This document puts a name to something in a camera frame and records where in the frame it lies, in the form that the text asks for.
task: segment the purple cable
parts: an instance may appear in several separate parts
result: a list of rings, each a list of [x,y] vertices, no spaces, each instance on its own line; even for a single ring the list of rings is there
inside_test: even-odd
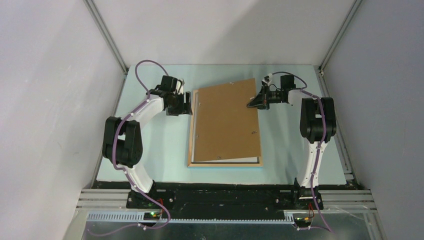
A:
[[[111,235],[111,234],[114,234],[114,233],[116,233],[116,232],[119,232],[120,230],[122,230],[122,229],[125,229],[125,228],[128,228],[128,227],[133,227],[133,226],[143,226],[143,228],[144,229],[160,229],[160,228],[163,228],[163,227],[165,227],[169,222],[170,222],[170,220],[171,220],[171,214],[170,214],[170,212],[168,211],[168,209],[164,206],[164,205],[162,205],[162,204],[160,204],[159,202],[157,202],[156,200],[154,200],[153,198],[151,198],[151,197],[149,197],[146,193],[144,193],[140,188],[139,188],[139,186],[137,186],[134,182],[133,182],[133,180],[130,178],[130,176],[128,175],[128,173],[127,173],[127,171],[125,170],[125,168],[123,168],[123,167],[118,167],[117,166],[117,144],[118,144],[118,136],[119,136],[119,132],[121,131],[121,128],[122,128],[122,126],[124,125],[124,123],[125,123],[125,121],[126,120],[128,120],[130,117],[131,117],[131,114],[132,113],[135,113],[135,112],[137,112],[138,110],[140,110],[144,105],[146,105],[147,104],[147,100],[149,100],[150,99],[150,92],[149,92],[149,89],[146,87],[146,85],[144,85],[144,83],[141,81],[141,79],[140,79],[140,77],[139,77],[139,73],[137,72],[137,69],[139,68],[139,66],[142,64],[142,63],[153,63],[153,64],[156,64],[156,65],[158,65],[164,72],[165,72],[165,74],[167,75],[167,76],[169,76],[168,75],[168,72],[165,70],[165,68],[162,66],[162,65],[160,65],[159,63],[157,63],[157,62],[155,62],[155,61],[153,61],[153,60],[148,60],[148,59],[146,59],[146,60],[142,60],[142,61],[140,61],[139,63],[137,63],[137,65],[135,65],[135,77],[137,78],[137,80],[138,80],[138,82],[141,84],[141,86],[146,90],[146,92],[147,92],[147,97],[146,97],[146,99],[142,102],[142,103],[140,103],[138,106],[136,106],[127,116],[125,116],[123,119],[122,119],[122,121],[119,123],[119,125],[118,125],[118,127],[117,127],[117,129],[116,129],[116,132],[115,132],[115,137],[113,138],[113,145],[112,145],[112,163],[113,163],[113,167],[116,169],[116,170],[122,170],[123,172],[124,172],[124,174],[125,174],[125,176],[126,176],[126,178],[128,179],[128,182],[129,182],[129,184],[131,184],[131,186],[133,186],[136,190],[137,190],[137,192],[139,192],[141,195],[143,195],[143,197],[145,197],[146,199],[148,199],[149,201],[151,201],[151,202],[153,202],[154,204],[156,204],[156,205],[158,205],[159,207],[161,207],[165,212],[166,212],[166,215],[167,215],[167,220],[166,220],[166,222],[165,222],[165,224],[163,224],[163,225],[160,225],[160,226],[156,226],[156,225],[154,225],[154,226],[146,226],[146,225],[143,225],[143,224],[141,224],[141,223],[131,223],[131,224],[128,224],[128,225],[125,225],[125,226],[123,226],[123,227],[120,227],[120,228],[118,228],[118,229],[116,229],[116,230],[113,230],[113,231],[111,231],[111,232],[107,232],[107,233],[102,233],[102,234],[96,234],[96,233],[92,233],[89,229],[87,230],[91,235],[93,235],[93,236],[95,236],[95,237],[104,237],[104,236],[108,236],[108,235]]]
[[[305,91],[305,89],[308,87],[308,84],[300,77],[294,75],[293,73],[287,72],[287,71],[277,71],[274,72],[272,75],[276,75],[276,74],[289,74],[289,75],[293,75],[295,78],[299,79],[303,84],[304,87],[300,88],[300,91],[306,95],[311,96],[312,98],[315,98],[318,100],[318,105],[319,105],[319,110],[321,112],[321,119],[322,119],[322,128],[323,128],[323,134],[321,137],[321,140],[318,143],[317,146],[317,150],[316,150],[316,158],[315,158],[315,163],[313,165],[313,170],[312,170],[312,174],[310,177],[310,190],[312,192],[312,198],[313,198],[313,203],[315,204],[316,210],[318,211],[319,216],[321,217],[322,221],[324,222],[325,227],[321,227],[321,226],[311,226],[310,228],[314,228],[314,229],[325,229],[327,231],[329,231],[330,233],[334,233],[334,231],[331,229],[331,227],[329,226],[329,224],[327,223],[326,219],[324,218],[323,214],[321,213],[320,207],[318,206],[318,202],[317,199],[315,198],[315,192],[314,192],[314,175],[316,174],[317,171],[317,167],[318,167],[318,161],[320,159],[320,153],[321,153],[321,145],[323,144],[324,140],[326,139],[326,134],[327,134],[327,126],[326,126],[326,116],[324,114],[324,107],[323,107],[323,103],[321,102],[321,98],[317,95],[314,95],[308,91]],[[308,227],[300,228],[300,230],[308,230]]]

